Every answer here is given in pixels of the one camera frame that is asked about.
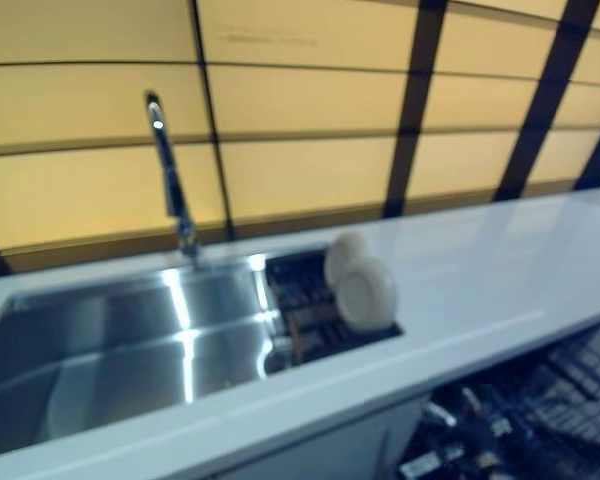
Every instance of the white cabinet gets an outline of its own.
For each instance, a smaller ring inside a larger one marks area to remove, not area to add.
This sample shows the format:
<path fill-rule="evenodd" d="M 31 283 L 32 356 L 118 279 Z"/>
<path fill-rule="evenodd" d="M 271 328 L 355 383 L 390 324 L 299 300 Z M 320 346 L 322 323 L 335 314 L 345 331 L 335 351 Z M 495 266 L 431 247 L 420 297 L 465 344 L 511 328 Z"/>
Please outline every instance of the white cabinet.
<path fill-rule="evenodd" d="M 395 471 L 428 396 L 347 422 L 220 474 L 222 480 L 370 480 Z"/>

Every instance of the faucet spout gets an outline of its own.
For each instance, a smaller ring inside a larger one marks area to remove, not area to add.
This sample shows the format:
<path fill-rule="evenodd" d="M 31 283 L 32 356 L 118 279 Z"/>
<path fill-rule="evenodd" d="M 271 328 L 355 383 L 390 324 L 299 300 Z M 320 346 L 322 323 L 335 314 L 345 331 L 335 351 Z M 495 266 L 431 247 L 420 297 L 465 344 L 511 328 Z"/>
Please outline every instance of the faucet spout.
<path fill-rule="evenodd" d="M 167 135 L 167 125 L 160 106 L 158 96 L 149 91 L 146 93 L 147 114 L 149 116 L 149 126 L 153 133 L 162 174 L 164 181 L 164 191 L 167 202 L 167 215 L 176 218 L 176 233 L 180 250 L 185 255 L 191 257 L 194 262 L 199 253 L 199 241 L 197 238 L 196 225 L 189 215 L 189 209 L 184 198 L 180 178 L 176 169 L 175 157 L 169 137 Z"/>

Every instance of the sink basin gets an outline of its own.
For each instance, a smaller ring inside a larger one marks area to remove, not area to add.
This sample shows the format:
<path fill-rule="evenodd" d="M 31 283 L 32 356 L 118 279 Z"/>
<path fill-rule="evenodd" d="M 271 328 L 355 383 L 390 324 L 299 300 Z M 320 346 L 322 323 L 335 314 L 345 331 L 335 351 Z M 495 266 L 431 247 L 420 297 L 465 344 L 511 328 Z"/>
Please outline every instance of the sink basin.
<path fill-rule="evenodd" d="M 0 453 L 264 378 L 276 321 L 262 256 L 15 297 Z"/>

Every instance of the wall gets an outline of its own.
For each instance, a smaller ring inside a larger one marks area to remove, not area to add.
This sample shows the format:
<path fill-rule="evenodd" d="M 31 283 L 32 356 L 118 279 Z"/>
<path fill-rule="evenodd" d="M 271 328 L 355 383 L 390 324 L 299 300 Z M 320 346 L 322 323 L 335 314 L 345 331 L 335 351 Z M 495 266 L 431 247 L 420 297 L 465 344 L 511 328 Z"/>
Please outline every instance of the wall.
<path fill-rule="evenodd" d="M 169 231 L 148 88 L 217 238 L 568 191 L 600 139 L 595 3 L 565 34 L 566 0 L 0 0 L 0 250 Z"/>

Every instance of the wire dish rack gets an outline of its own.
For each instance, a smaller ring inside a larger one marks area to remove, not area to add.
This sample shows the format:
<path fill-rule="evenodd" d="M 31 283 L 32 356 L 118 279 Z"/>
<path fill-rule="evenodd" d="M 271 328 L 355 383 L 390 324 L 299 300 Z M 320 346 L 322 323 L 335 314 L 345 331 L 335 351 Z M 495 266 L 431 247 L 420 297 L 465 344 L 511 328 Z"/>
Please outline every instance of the wire dish rack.
<path fill-rule="evenodd" d="M 442 387 L 431 398 L 458 424 L 432 425 L 425 412 L 402 478 L 600 480 L 600 326 Z M 476 468 L 481 452 L 493 452 L 509 476 Z"/>
<path fill-rule="evenodd" d="M 600 479 L 598 340 L 600 330 L 590 329 L 509 362 L 486 389 L 499 413 L 524 429 L 524 451 L 533 449 L 535 461 L 523 457 L 517 470 L 530 478 L 539 467 L 557 478 Z"/>
<path fill-rule="evenodd" d="M 283 317 L 278 335 L 291 339 L 295 365 L 402 334 L 395 324 L 373 333 L 351 330 L 324 278 L 324 261 L 325 250 L 319 249 L 267 262 L 267 282 Z"/>

